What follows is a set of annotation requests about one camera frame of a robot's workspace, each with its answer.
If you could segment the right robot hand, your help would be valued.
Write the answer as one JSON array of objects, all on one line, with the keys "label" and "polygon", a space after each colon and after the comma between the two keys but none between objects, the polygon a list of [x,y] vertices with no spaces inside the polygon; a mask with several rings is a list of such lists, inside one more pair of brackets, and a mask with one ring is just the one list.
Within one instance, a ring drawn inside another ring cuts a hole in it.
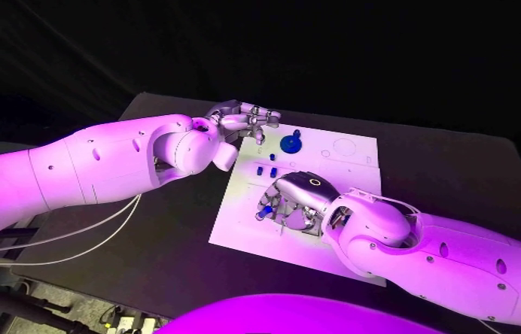
[{"label": "right robot hand", "polygon": [[270,185],[257,205],[256,219],[283,228],[322,236],[322,221],[340,191],[312,172],[291,172]]}]

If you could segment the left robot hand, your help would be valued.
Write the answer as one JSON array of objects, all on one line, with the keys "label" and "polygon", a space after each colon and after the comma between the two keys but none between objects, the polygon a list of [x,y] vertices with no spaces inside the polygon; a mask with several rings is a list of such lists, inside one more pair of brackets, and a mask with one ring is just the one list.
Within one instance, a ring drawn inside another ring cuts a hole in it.
[{"label": "left robot hand", "polygon": [[236,99],[217,104],[205,118],[217,126],[223,141],[233,143],[239,138],[253,138],[257,145],[266,142],[263,128],[278,128],[282,113]]}]

